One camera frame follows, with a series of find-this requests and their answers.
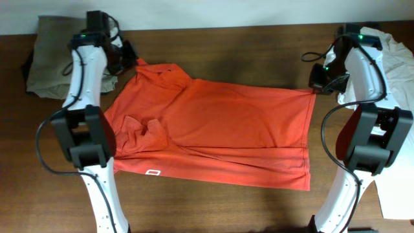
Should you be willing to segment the orange polo shirt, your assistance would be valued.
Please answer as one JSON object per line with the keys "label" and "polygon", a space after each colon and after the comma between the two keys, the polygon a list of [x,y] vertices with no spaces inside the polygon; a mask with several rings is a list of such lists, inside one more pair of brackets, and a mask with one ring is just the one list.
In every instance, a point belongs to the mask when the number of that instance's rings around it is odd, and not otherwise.
{"label": "orange polo shirt", "polygon": [[174,63],[135,69],[105,112],[115,171],[309,190],[312,91],[193,79]]}

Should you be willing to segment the black garment under white shirt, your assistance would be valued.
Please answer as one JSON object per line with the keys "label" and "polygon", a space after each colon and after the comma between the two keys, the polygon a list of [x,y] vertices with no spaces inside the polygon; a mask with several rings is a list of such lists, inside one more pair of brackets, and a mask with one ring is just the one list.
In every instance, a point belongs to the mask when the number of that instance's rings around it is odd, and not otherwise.
{"label": "black garment under white shirt", "polygon": [[368,21],[364,24],[364,26],[375,30],[382,30],[379,22]]}

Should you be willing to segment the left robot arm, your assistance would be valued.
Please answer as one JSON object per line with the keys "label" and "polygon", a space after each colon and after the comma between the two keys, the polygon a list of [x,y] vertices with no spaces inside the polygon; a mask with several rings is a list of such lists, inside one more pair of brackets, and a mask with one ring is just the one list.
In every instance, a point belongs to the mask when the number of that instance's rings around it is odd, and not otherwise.
{"label": "left robot arm", "polygon": [[86,186],[98,232],[130,232],[114,180],[116,140],[100,107],[102,81],[136,64],[137,55],[124,40],[117,20],[87,12],[86,28],[70,42],[71,84],[62,109],[50,123],[65,158]]}

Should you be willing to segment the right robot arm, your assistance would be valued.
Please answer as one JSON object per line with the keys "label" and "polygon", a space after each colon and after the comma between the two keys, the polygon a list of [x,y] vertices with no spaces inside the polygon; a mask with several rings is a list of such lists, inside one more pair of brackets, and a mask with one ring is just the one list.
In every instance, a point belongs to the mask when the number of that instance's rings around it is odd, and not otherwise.
{"label": "right robot arm", "polygon": [[395,162],[413,125],[413,113],[402,109],[387,84],[379,37],[362,33],[360,25],[346,23],[323,54],[317,53],[309,87],[318,94],[354,91],[354,100],[331,109],[323,118],[325,140],[329,117],[345,107],[355,111],[336,140],[329,158],[338,166],[329,194],[304,232],[348,232],[365,189]]}

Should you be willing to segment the folded olive green trousers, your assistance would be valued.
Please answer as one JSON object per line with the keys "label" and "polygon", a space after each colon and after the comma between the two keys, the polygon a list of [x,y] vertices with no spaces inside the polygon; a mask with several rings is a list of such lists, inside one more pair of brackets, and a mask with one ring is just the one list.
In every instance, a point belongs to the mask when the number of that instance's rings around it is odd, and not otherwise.
{"label": "folded olive green trousers", "polygon": [[86,20],[75,17],[40,16],[34,59],[26,91],[41,98],[65,99],[71,83],[69,43],[86,28]]}

